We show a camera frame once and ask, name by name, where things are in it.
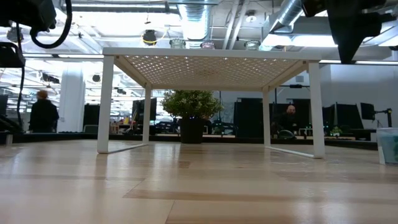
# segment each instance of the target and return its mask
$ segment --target black plant pot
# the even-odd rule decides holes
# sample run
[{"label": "black plant pot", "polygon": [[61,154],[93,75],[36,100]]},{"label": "black plant pot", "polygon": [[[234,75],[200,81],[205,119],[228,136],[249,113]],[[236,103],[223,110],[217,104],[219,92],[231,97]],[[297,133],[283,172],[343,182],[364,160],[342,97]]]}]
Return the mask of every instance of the black plant pot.
[{"label": "black plant pot", "polygon": [[181,142],[200,144],[203,137],[205,121],[201,118],[182,118],[180,123]]}]

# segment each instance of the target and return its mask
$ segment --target computer monitor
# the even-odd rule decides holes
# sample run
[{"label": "computer monitor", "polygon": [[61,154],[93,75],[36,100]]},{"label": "computer monitor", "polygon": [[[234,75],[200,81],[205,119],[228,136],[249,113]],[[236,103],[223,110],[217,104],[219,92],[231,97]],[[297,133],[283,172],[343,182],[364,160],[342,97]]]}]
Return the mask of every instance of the computer monitor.
[{"label": "computer monitor", "polygon": [[7,114],[8,95],[0,95],[0,114]]},{"label": "computer monitor", "polygon": [[322,108],[323,125],[334,126],[335,125],[335,105]]},{"label": "computer monitor", "polygon": [[348,126],[351,129],[363,129],[361,116],[357,105],[336,103],[337,125]]},{"label": "computer monitor", "polygon": [[[156,106],[157,106],[157,99],[152,98],[150,99],[150,120],[155,121],[156,120]],[[143,122],[144,120],[144,108],[145,108],[145,100],[134,100],[132,102],[132,114],[136,112],[137,115],[135,116],[135,121],[138,121],[138,123]]]},{"label": "computer monitor", "polygon": [[362,119],[369,119],[374,121],[374,115],[376,114],[374,111],[374,105],[370,103],[361,103],[361,114]]}]

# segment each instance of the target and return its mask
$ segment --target perforated tabletop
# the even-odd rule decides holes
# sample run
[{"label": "perforated tabletop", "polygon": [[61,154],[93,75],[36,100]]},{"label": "perforated tabletop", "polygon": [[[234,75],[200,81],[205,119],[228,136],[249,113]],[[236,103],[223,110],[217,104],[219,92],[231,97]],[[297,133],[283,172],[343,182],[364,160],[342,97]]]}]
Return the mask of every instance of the perforated tabletop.
[{"label": "perforated tabletop", "polygon": [[319,55],[243,50],[105,48],[115,65],[152,89],[262,91],[308,68]]}]

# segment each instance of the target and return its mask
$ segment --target wooden floor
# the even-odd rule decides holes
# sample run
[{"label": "wooden floor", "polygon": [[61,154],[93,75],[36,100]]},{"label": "wooden floor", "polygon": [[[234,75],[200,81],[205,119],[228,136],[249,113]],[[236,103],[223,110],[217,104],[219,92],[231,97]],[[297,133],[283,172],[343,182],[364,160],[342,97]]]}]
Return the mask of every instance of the wooden floor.
[{"label": "wooden floor", "polygon": [[95,148],[0,148],[0,223],[398,223],[398,167],[380,166],[376,151],[327,147],[314,160],[253,144]]}]

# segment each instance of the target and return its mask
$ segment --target person in black jacket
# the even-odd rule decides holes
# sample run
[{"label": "person in black jacket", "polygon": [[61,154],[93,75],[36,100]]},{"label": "person in black jacket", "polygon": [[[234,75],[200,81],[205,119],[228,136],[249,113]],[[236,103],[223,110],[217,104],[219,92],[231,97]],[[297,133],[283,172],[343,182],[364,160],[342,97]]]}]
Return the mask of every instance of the person in black jacket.
[{"label": "person in black jacket", "polygon": [[272,123],[273,128],[277,128],[278,130],[288,130],[292,133],[294,133],[294,131],[298,131],[300,125],[295,114],[295,106],[289,105],[285,113],[282,113],[274,119],[274,122]]},{"label": "person in black jacket", "polygon": [[33,133],[52,133],[59,119],[57,107],[47,99],[48,93],[40,90],[36,94],[37,102],[30,113],[30,127]]}]

